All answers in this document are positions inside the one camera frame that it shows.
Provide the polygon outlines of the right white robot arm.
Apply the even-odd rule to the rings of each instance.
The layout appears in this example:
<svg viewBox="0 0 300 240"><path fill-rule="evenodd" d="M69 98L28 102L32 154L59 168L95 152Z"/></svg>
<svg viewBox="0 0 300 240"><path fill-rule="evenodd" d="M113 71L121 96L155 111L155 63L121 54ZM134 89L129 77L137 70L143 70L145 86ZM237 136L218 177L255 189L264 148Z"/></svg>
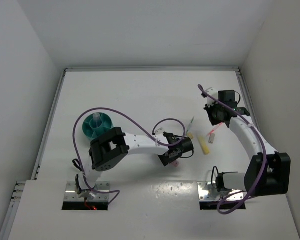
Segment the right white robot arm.
<svg viewBox="0 0 300 240"><path fill-rule="evenodd" d="M252 197L284 195L290 182L291 158L277 151L261 135L249 111L239 107L235 90L203 90L207 99L204 107L213 126L224 123L238 138L245 149L250 163L245 173L218 173L215 186L221 191L240 190Z"/></svg>

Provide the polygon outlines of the yellow highlighter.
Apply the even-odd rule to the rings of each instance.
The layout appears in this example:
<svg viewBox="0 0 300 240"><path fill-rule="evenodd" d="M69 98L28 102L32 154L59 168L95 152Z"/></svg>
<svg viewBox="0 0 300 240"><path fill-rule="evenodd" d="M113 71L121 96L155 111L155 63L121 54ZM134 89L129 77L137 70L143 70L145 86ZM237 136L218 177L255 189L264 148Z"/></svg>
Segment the yellow highlighter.
<svg viewBox="0 0 300 240"><path fill-rule="evenodd" d="M210 149L206 143L205 138L202 135L197 135L197 140L200 144L203 154L208 155L210 153Z"/></svg>

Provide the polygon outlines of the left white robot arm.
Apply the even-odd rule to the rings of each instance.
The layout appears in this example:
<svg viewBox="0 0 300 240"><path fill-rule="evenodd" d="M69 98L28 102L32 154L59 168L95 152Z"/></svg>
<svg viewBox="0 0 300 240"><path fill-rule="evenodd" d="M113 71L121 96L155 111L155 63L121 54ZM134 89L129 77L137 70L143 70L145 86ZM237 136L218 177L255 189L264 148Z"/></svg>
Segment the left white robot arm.
<svg viewBox="0 0 300 240"><path fill-rule="evenodd" d="M194 154L189 137L165 131L151 136L135 135L114 127L90 142L90 160L75 177L76 193L79 198L86 199L100 193L97 180L101 173L112 170L129 155L156 155L163 166L167 166L178 159L185 159L184 154L187 153Z"/></svg>

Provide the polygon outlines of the pink highlighter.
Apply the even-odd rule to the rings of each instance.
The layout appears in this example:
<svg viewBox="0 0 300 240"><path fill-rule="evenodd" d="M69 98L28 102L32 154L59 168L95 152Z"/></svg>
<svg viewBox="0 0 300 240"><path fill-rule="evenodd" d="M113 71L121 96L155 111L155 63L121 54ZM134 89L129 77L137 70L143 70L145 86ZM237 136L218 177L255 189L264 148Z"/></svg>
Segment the pink highlighter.
<svg viewBox="0 0 300 240"><path fill-rule="evenodd" d="M177 160L176 160L176 161L174 161L174 162L172 162L172 165L173 165L173 166L175 166L175 167L178 167L178 166L179 166L179 164L180 164L180 163L179 163Z"/></svg>

